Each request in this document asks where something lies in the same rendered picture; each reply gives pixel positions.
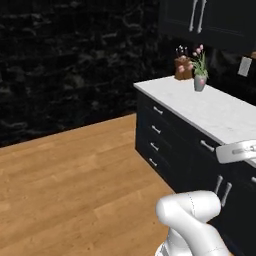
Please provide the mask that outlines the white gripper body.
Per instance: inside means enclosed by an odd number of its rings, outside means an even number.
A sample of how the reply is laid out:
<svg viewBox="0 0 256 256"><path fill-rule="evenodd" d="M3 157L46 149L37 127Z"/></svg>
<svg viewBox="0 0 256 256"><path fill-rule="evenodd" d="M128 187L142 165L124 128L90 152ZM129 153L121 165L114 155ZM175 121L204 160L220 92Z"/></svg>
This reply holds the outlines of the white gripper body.
<svg viewBox="0 0 256 256"><path fill-rule="evenodd" d="M217 159L221 164L240 162L256 158L256 140L230 143L216 148Z"/></svg>

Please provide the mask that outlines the dark base cabinet door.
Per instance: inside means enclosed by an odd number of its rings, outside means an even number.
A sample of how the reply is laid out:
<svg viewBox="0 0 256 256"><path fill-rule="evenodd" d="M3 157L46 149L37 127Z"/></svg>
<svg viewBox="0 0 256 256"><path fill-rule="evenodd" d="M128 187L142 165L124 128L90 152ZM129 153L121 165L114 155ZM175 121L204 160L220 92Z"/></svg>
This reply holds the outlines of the dark base cabinet door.
<svg viewBox="0 0 256 256"><path fill-rule="evenodd" d="M227 182L232 188L216 227L234 256L256 256L256 169L246 163L224 165L223 181L218 192L220 200Z"/></svg>
<svg viewBox="0 0 256 256"><path fill-rule="evenodd" d="M182 175L182 191L208 190L214 192L218 175L223 176L225 166L221 164L222 170L217 174L201 172L196 169L194 157L193 148L191 148L189 158L185 160L186 169Z"/></svg>

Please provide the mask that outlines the dark drawer front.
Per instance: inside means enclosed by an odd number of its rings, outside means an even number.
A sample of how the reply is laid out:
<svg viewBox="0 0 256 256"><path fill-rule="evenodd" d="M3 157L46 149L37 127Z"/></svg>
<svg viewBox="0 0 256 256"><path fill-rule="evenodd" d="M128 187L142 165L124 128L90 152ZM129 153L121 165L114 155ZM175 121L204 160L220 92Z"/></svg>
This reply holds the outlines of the dark drawer front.
<svg viewBox="0 0 256 256"><path fill-rule="evenodd" d="M174 133L179 134L175 116L169 110L142 92L137 93L137 100L138 119L140 121L146 122L156 119L157 121L164 122ZM158 112L156 112L153 109L153 106L156 106L159 110L162 110L163 114L160 115Z"/></svg>
<svg viewBox="0 0 256 256"><path fill-rule="evenodd" d="M216 152L211 152L200 144L200 140L204 140L208 145L216 149L218 146L217 142L185 121L181 121L179 131L182 137L190 143L193 148L197 170L201 172L206 171L207 173L212 172L214 174L222 170L222 166L217 160Z"/></svg>
<svg viewBox="0 0 256 256"><path fill-rule="evenodd" d="M154 125L158 130L161 130L161 134L158 134L151 128L151 125ZM172 152L178 151L178 141L177 137L168 129L167 125L162 121L153 121L142 122L138 119L137 113L137 127L138 129L144 129L152 132L154 135L157 135L161 138L169 147L172 148Z"/></svg>
<svg viewBox="0 0 256 256"><path fill-rule="evenodd" d="M149 163L149 165L164 179L164 181L175 191L178 191L176 179L171 173L169 165L157 154L154 153L151 149L142 144L135 146L139 154ZM157 167L150 163L149 158L151 158Z"/></svg>
<svg viewBox="0 0 256 256"><path fill-rule="evenodd" d="M136 136L143 141L143 143L151 149L154 153L157 153L162 157L163 160L173 169L177 168L179 165L178 158L172 153L172 148L169 147L161 138L154 135L152 132L144 129L137 129ZM154 143L159 151L156 151L150 142Z"/></svg>

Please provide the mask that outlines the pink flowers in grey vase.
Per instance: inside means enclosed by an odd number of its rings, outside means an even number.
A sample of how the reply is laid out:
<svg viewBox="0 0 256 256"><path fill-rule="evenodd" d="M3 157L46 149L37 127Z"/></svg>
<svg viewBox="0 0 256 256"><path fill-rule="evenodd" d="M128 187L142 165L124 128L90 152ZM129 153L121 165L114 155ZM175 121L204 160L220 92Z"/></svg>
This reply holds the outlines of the pink flowers in grey vase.
<svg viewBox="0 0 256 256"><path fill-rule="evenodd" d="M192 65L194 70L194 90L202 92L209 77L204 46L202 44L193 52Z"/></svg>

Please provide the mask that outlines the brown knife block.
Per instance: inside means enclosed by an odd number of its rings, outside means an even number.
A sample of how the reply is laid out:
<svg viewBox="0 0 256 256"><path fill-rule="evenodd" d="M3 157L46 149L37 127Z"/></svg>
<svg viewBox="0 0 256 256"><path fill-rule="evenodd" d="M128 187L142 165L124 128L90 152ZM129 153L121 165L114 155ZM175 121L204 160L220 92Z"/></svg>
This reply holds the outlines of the brown knife block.
<svg viewBox="0 0 256 256"><path fill-rule="evenodd" d="M175 63L175 78L177 80L188 80L192 78L192 64L188 56L188 48L179 45L176 49L177 57Z"/></svg>

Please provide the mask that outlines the white wall outlet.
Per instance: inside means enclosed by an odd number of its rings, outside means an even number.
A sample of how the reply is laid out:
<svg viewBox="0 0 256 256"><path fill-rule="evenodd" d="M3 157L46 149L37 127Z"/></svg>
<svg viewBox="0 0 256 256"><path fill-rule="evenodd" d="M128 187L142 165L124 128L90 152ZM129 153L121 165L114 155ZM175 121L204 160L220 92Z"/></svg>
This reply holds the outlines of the white wall outlet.
<svg viewBox="0 0 256 256"><path fill-rule="evenodd" d="M252 63L252 59L248 58L248 57L242 57L241 58L241 62L240 62L240 66L238 69L238 74L244 77L248 76L248 72L250 69Z"/></svg>

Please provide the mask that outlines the dark wall cabinet door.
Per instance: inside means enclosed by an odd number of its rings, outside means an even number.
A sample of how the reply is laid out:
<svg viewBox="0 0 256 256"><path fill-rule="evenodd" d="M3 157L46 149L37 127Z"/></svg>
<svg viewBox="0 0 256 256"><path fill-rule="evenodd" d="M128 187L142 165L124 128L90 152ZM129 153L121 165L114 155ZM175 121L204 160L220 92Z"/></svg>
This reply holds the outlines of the dark wall cabinet door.
<svg viewBox="0 0 256 256"><path fill-rule="evenodd" d="M191 40L195 35L189 32L193 0L160 0L159 32Z"/></svg>
<svg viewBox="0 0 256 256"><path fill-rule="evenodd" d="M200 37L207 46L250 55L256 42L256 0L207 0Z"/></svg>

